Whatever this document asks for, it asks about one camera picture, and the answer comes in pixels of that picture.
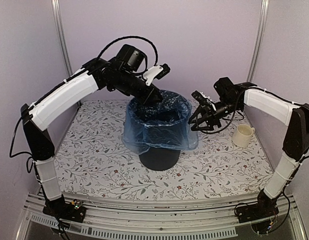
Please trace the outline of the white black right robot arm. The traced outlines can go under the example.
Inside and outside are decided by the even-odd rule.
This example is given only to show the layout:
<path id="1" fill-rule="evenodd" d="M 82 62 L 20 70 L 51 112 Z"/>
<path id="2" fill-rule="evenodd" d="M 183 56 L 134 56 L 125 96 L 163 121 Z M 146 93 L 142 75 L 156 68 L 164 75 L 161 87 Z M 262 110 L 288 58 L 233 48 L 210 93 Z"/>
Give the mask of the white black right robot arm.
<path id="1" fill-rule="evenodd" d="M 218 100 L 210 100 L 199 90 L 191 96 L 198 107 L 189 119 L 192 131 L 206 135 L 218 134 L 226 129 L 221 119 L 245 107 L 256 109 L 274 118 L 285 127 L 281 156 L 272 176 L 258 193 L 256 203 L 239 204 L 234 214 L 240 221 L 267 218 L 278 214 L 277 200 L 285 194 L 301 164 L 309 158 L 309 104 L 297 103 L 270 92 L 252 82 L 233 83 L 228 77 L 219 78 L 213 85 Z"/>

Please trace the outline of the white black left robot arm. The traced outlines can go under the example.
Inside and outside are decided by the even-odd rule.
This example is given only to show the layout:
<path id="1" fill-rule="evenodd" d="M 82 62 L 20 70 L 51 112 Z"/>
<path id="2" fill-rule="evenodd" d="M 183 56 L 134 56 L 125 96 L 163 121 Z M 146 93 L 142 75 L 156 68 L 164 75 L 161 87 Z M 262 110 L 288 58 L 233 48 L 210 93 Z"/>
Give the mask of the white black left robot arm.
<path id="1" fill-rule="evenodd" d="M 143 105 L 161 102 L 163 97 L 154 80 L 163 78 L 170 72 L 170 67 L 155 62 L 153 66 L 138 71 L 142 62 L 147 62 L 146 54 L 125 44 L 111 59 L 99 55 L 87 61 L 40 99 L 21 107 L 16 126 L 22 127 L 29 149 L 18 153 L 10 149 L 9 156 L 29 156 L 46 205 L 58 217 L 65 217 L 69 206 L 57 177 L 56 145 L 51 137 L 51 125 L 76 103 L 103 89 L 133 97 Z"/>

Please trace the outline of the cream ceramic mug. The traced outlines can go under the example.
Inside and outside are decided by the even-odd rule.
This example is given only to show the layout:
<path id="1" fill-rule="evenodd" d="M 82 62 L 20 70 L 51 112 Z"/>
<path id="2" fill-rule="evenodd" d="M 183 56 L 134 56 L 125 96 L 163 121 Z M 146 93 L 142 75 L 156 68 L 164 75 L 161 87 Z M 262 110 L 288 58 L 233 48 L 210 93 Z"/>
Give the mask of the cream ceramic mug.
<path id="1" fill-rule="evenodd" d="M 249 145 L 254 133 L 254 127 L 247 124 L 239 124 L 235 129 L 231 140 L 236 146 L 246 148 Z"/>

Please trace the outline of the floral patterned table mat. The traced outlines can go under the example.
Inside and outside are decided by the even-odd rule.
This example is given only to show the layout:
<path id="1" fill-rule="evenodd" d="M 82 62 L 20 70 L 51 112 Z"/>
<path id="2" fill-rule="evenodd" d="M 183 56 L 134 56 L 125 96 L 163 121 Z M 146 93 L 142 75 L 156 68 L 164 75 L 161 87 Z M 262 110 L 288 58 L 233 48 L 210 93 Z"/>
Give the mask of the floral patterned table mat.
<path id="1" fill-rule="evenodd" d="M 195 200 L 257 193 L 272 168 L 256 137 L 245 148 L 232 143 L 241 121 L 218 134 L 198 135 L 164 171 L 142 165 L 122 142 L 127 100 L 85 101 L 55 155 L 63 192 L 143 201 Z"/>

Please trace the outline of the aluminium front rail frame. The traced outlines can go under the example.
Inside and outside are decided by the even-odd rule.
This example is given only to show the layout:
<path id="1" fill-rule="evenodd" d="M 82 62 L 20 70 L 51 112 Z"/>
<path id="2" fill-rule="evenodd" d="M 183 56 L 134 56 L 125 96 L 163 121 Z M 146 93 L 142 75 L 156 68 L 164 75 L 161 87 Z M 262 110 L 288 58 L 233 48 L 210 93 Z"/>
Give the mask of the aluminium front rail frame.
<path id="1" fill-rule="evenodd" d="M 291 194 L 277 200 L 271 233 L 253 231 L 256 221 L 239 222 L 234 210 L 257 201 L 254 193 L 195 200 L 129 200 L 64 194 L 83 201 L 82 223 L 69 222 L 72 240 L 308 240 Z"/>

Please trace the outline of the left aluminium corner post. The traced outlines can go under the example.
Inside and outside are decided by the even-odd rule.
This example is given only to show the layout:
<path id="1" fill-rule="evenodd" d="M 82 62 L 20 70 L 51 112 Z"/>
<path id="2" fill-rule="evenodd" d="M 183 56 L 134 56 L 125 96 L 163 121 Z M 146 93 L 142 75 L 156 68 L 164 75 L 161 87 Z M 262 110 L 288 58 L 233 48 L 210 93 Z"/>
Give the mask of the left aluminium corner post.
<path id="1" fill-rule="evenodd" d="M 67 43 L 66 43 L 66 37 L 64 33 L 64 26 L 62 21 L 62 15 L 61 15 L 61 8 L 60 8 L 60 1 L 59 0 L 51 0 L 51 6 L 52 6 L 52 14 L 54 19 L 54 24 L 56 28 L 56 33 L 63 57 L 63 62 L 65 65 L 65 69 L 67 72 L 67 75 L 70 77 L 73 73 Z"/>

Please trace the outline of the aluminium corner post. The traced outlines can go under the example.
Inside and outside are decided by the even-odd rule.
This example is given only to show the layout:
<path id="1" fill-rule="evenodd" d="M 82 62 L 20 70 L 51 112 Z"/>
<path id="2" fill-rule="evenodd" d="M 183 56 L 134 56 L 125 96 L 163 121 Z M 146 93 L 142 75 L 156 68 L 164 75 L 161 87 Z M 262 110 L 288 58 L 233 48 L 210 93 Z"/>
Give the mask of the aluminium corner post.
<path id="1" fill-rule="evenodd" d="M 258 58 L 260 55 L 262 42 L 264 38 L 264 32 L 266 29 L 267 24 L 267 17 L 268 17 L 268 10 L 269 10 L 269 0 L 262 0 L 261 1 L 261 7 L 260 7 L 260 13 L 259 13 L 259 20 L 257 25 L 257 34 L 255 39 L 255 44 L 252 52 L 252 58 L 250 61 L 250 66 L 247 74 L 246 81 L 252 82 L 254 79 L 254 75 L 256 72 L 257 64 L 258 64 Z"/>
<path id="2" fill-rule="evenodd" d="M 51 0 L 51 6 L 52 6 L 52 14 L 54 19 L 54 24 L 56 28 L 56 33 L 63 57 L 63 62 L 65 65 L 65 69 L 67 72 L 67 75 L 70 77 L 73 73 L 67 43 L 66 43 L 66 37 L 64 33 L 64 26 L 62 21 L 62 15 L 61 15 L 61 8 L 60 8 L 60 1 L 59 0 Z"/>

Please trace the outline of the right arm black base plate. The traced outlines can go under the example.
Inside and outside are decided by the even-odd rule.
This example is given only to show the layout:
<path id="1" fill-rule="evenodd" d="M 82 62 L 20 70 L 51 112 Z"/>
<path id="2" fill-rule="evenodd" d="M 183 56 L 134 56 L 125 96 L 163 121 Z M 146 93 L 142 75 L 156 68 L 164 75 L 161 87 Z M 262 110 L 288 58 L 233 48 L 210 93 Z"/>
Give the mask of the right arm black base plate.
<path id="1" fill-rule="evenodd" d="M 234 208 L 234 215 L 238 218 L 239 223 L 261 220 L 278 214 L 279 209 L 276 205 L 263 208 L 258 203 L 247 204 L 240 202 Z"/>

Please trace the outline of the right aluminium corner post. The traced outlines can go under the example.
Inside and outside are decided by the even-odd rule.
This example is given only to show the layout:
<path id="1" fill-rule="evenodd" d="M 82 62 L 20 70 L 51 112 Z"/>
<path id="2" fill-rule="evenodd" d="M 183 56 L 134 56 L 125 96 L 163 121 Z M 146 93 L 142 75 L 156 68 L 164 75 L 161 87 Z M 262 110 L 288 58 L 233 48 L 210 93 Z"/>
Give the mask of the right aluminium corner post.
<path id="1" fill-rule="evenodd" d="M 262 42 L 264 38 L 264 32 L 266 29 L 267 24 L 267 17 L 268 17 L 268 10 L 269 10 L 269 0 L 262 0 L 261 1 L 261 7 L 260 7 L 260 13 L 259 13 L 259 20 L 257 25 L 257 34 L 255 39 L 255 44 L 252 52 L 252 58 L 250 61 L 250 66 L 247 74 L 246 81 L 252 82 L 254 79 L 254 75 L 256 72 L 257 64 L 258 64 L 258 58 L 260 55 Z"/>

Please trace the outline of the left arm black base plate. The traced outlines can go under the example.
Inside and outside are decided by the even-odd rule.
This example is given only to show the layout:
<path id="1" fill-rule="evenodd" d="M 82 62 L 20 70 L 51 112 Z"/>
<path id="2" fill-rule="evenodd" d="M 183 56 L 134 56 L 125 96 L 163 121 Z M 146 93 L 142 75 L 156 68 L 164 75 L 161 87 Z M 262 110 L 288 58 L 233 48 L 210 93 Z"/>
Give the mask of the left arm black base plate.
<path id="1" fill-rule="evenodd" d="M 76 223 L 83 223 L 87 208 L 83 206 L 83 201 L 74 199 L 71 202 L 47 203 L 42 212 L 45 215 L 56 217 L 58 220 L 68 220 Z"/>

